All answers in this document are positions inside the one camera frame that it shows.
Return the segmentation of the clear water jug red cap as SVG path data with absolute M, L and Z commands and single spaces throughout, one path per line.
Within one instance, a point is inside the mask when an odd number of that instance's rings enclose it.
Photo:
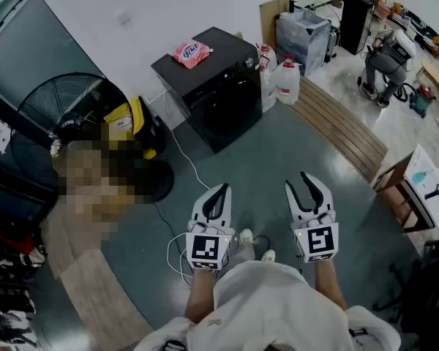
M 265 55 L 259 58 L 260 67 L 260 87 L 261 87 L 261 105 L 262 112 L 265 113 L 276 103 L 275 97 L 275 83 L 273 79 L 273 72 L 269 67 L 270 60 Z
M 261 70 L 268 69 L 273 72 L 277 67 L 277 55 L 274 49 L 267 44 L 256 45 L 259 58 L 259 66 Z
M 284 55 L 272 74 L 277 99 L 285 105 L 293 105 L 299 98 L 301 73 L 292 55 Z

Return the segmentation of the person's left forearm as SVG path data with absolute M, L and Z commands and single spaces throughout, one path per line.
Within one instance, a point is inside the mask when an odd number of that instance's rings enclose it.
M 213 271 L 195 269 L 184 317 L 198 324 L 214 311 Z

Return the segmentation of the black office chair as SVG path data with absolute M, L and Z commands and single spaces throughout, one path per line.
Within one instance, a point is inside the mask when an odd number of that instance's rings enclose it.
M 385 304 L 375 303 L 372 310 L 381 312 L 397 307 L 389 322 L 398 324 L 404 333 L 422 335 L 430 328 L 439 330 L 439 239 L 424 245 L 424 256 L 412 264 L 410 276 L 402 277 L 395 265 L 389 272 L 397 280 L 400 294 Z

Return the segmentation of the black floor fan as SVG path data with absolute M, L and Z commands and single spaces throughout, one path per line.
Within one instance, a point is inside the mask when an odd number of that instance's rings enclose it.
M 16 112 L 10 138 L 16 165 L 30 182 L 60 195 L 52 158 L 78 131 L 101 124 L 104 116 L 128 101 L 115 84 L 99 75 L 73 72 L 46 80 L 27 95 Z M 146 169 L 150 198 L 145 203 L 164 200 L 174 184 L 171 166 L 160 159 L 165 150 L 165 133 L 152 114 L 151 117 L 159 151 L 153 159 L 144 159 L 143 165 L 137 165 Z

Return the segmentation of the person's right forearm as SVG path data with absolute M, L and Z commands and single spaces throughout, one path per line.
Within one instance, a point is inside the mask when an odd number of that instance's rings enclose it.
M 315 289 L 345 311 L 347 305 L 339 288 L 333 260 L 314 263 L 314 272 Z

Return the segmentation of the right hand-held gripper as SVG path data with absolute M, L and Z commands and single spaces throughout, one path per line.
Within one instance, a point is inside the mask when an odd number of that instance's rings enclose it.
M 339 246 L 339 224 L 336 222 L 336 213 L 332 211 L 334 209 L 332 193 L 315 176 L 301 172 L 301 177 L 313 201 L 312 206 L 305 206 L 300 201 L 296 190 L 288 180 L 284 185 L 293 219 L 290 228 L 299 256 L 305 263 L 332 259 L 338 252 Z

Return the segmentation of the black cabinet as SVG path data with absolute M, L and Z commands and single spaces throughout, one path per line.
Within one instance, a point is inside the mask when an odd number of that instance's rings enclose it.
M 367 41 L 374 3 L 370 0 L 343 0 L 340 44 L 349 53 L 360 53 Z

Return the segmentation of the black washing machine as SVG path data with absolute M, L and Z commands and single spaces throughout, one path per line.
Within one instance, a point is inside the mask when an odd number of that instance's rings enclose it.
M 262 117 L 258 52 L 214 26 L 193 39 L 213 49 L 195 67 L 187 69 L 166 54 L 151 68 L 190 126 L 218 153 Z M 254 60 L 251 67 L 245 64 L 248 58 Z

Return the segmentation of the yellow black bag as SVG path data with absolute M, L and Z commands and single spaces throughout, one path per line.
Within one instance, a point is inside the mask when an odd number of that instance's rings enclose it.
M 144 159 L 153 159 L 159 148 L 151 114 L 138 97 L 125 102 L 103 118 L 103 135 L 110 150 L 140 150 Z

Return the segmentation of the green vacuum cleaner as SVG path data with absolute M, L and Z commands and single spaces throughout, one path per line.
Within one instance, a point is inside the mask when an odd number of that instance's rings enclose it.
M 409 107 L 420 117 L 425 118 L 427 109 L 432 101 L 436 100 L 436 96 L 430 87 L 420 85 L 409 97 Z

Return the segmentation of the wooden chair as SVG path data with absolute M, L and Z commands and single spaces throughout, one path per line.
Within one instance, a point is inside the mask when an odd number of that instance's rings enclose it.
M 394 212 L 403 233 L 415 233 L 435 228 L 435 222 L 429 215 L 421 196 L 409 184 L 405 172 L 414 152 L 407 155 L 375 180 L 373 189 L 382 197 Z

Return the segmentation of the person's white shirt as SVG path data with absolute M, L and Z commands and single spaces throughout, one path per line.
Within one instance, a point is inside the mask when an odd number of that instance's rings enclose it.
M 362 306 L 342 309 L 295 269 L 247 261 L 214 286 L 214 305 L 198 324 L 172 319 L 135 351 L 399 351 L 401 338 Z

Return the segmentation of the person's grey trousers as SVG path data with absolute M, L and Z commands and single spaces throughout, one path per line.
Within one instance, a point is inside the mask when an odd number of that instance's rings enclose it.
M 255 259 L 256 255 L 253 238 L 238 240 L 235 249 L 228 255 L 228 264 L 225 266 L 224 272 L 227 273 L 238 264 Z

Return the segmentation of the grey plastic storage bag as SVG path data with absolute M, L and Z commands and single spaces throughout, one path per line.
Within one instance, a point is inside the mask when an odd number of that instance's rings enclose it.
M 279 63 L 290 55 L 301 75 L 308 78 L 324 62 L 331 22 L 306 9 L 282 12 L 276 19 L 276 54 Z

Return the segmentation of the wooden board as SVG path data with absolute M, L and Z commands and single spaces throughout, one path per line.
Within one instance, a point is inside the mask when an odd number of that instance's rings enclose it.
M 263 43 L 270 45 L 274 50 L 276 49 L 276 20 L 281 13 L 289 10 L 289 1 L 291 0 L 273 0 L 259 6 Z

